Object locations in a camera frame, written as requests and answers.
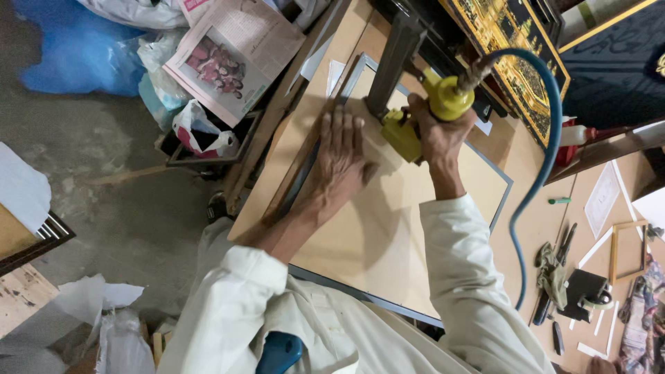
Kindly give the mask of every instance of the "white sleeve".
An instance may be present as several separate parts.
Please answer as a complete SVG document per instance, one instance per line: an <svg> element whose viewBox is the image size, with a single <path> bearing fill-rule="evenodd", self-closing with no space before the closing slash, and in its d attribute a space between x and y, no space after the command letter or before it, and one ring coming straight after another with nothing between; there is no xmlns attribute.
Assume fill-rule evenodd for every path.
<svg viewBox="0 0 665 374"><path fill-rule="evenodd" d="M158 374L221 374L240 361L258 362L249 344L268 299L284 292L287 273L262 250L231 248L188 300Z"/></svg>
<svg viewBox="0 0 665 374"><path fill-rule="evenodd" d="M430 299L446 330L440 343L483 373L554 373L503 290L471 196L420 204L420 221Z"/></svg>

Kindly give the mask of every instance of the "man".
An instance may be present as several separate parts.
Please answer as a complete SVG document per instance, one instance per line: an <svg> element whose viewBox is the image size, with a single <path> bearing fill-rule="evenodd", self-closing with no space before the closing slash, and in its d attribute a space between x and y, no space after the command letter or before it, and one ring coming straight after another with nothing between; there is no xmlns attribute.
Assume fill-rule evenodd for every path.
<svg viewBox="0 0 665 374"><path fill-rule="evenodd" d="M446 334L435 342L392 312L287 275L298 249L376 170L362 155L364 121L338 107L322 120L323 178L312 196L249 246L226 240L228 219L205 229L200 276L159 374L254 373L270 331L303 341L295 373L554 373L503 290L489 228L460 180L458 154L475 114L439 123L425 100L408 100L436 192L420 204L420 218L430 299Z"/></svg>

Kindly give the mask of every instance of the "blue air hose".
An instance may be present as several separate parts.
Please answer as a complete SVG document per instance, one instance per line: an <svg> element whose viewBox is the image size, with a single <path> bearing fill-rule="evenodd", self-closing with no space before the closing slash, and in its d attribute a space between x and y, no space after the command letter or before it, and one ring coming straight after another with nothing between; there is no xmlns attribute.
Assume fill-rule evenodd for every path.
<svg viewBox="0 0 665 374"><path fill-rule="evenodd" d="M488 54L487 59L490 61L496 61L506 55L517 56L521 59L524 59L536 69L538 74L543 79L543 82L545 83L545 90L547 91L547 98L549 99L550 111L549 141L547 143L547 149L545 150L545 159L543 160L543 165L541 166L541 170L538 173L535 181L533 181L533 185L527 192L527 195L524 196L522 202L519 203L517 209L515 209L515 213L513 213L512 217L510 217L510 223L508 224L508 230L510 231L510 237L513 240L513 244L515 244L517 259L519 260L519 269L522 274L522 288L519 292L517 305L515 306L515 309L519 310L519 308L522 306L522 301L524 301L524 294L527 290L527 269L524 263L524 256L522 255L522 247L519 245L517 233L515 232L515 224L517 223L519 215L522 214L533 197L536 196L536 193L538 193L538 190L540 190L540 188L544 185L545 180L549 176L549 173L552 171L552 166L554 165L554 160L557 156L559 143L561 141L561 123L563 121L563 113L561 110L561 94L559 92L559 86L557 85L554 76L552 73L550 73L547 65L545 65L543 60L534 55L532 52L518 48L507 48L494 51Z"/></svg>

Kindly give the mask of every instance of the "patterned cloth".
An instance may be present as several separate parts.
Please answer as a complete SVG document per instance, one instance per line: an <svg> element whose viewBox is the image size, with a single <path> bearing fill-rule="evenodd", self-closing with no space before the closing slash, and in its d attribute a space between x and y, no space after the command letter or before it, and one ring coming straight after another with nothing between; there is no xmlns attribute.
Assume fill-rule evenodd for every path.
<svg viewBox="0 0 665 374"><path fill-rule="evenodd" d="M618 363L627 374L651 373L654 365L654 314L664 276L660 264L647 255L647 270L635 279L632 295L619 311L626 324Z"/></svg>

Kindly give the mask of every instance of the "magazine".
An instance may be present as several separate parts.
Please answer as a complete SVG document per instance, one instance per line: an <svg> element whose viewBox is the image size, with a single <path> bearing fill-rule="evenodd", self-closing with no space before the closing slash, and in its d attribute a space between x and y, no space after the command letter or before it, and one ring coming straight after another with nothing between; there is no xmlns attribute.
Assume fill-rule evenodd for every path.
<svg viewBox="0 0 665 374"><path fill-rule="evenodd" d="M296 26L262 0L215 0L164 70L234 127L304 41Z"/></svg>

